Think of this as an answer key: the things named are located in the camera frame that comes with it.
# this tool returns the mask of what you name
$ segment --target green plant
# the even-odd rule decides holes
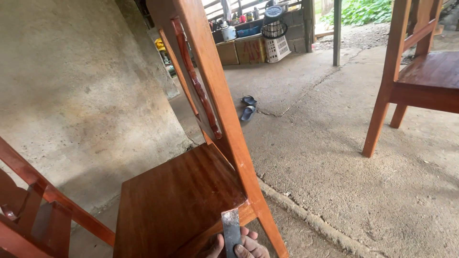
[[[350,0],[342,10],[341,22],[344,25],[361,26],[370,22],[389,22],[392,17],[391,0]],[[333,24],[333,10],[319,19]]]

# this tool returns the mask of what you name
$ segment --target chair leg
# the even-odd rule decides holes
[[[403,117],[405,116],[407,105],[397,104],[394,115],[392,116],[390,127],[398,129],[402,123]]]
[[[274,247],[276,254],[279,258],[288,258],[289,254],[287,247],[285,246],[284,240],[280,236],[277,226],[274,222],[271,211],[269,210],[268,204],[266,203],[263,194],[260,191],[261,198],[257,203],[257,214],[258,222],[263,228],[266,236]]]
[[[378,142],[379,134],[381,133],[381,128],[384,123],[388,107],[389,103],[383,101],[382,97],[378,95],[373,115],[371,116],[370,126],[368,127],[364,150],[362,151],[362,155],[365,157],[371,157],[375,152],[376,143]]]

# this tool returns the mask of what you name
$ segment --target rice cooker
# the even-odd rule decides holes
[[[228,26],[222,29],[222,35],[224,42],[236,39],[236,28],[233,26]]]

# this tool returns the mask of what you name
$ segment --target white plastic basket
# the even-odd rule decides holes
[[[268,63],[275,63],[291,52],[285,36],[278,39],[264,40],[266,44],[266,53],[268,55]]]

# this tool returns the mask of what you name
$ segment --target hand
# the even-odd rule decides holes
[[[241,239],[244,243],[244,238],[248,237],[250,239],[257,239],[258,233],[250,231],[246,227],[241,227]],[[221,258],[221,252],[224,246],[224,239],[222,234],[213,235],[207,245],[203,248],[204,251],[201,251],[196,258]]]
[[[269,258],[269,252],[266,247],[260,245],[254,239],[248,236],[242,236],[242,245],[234,247],[234,253],[238,258]]]

